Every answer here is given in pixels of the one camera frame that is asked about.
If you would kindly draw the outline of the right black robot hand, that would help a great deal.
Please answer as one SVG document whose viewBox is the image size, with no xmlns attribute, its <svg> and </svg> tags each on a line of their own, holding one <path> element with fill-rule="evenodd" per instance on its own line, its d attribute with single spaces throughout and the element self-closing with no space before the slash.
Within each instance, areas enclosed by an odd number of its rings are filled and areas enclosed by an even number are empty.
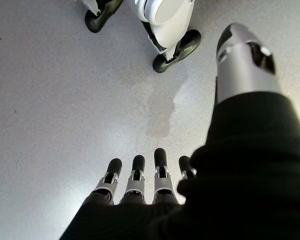
<svg viewBox="0 0 300 240">
<path fill-rule="evenodd" d="M 178 204 L 135 190 L 109 205 L 95 190 L 63 240 L 300 240 L 300 121 L 280 87 L 273 54 L 244 25 L 222 32 L 205 144 L 179 163 Z"/>
</svg>

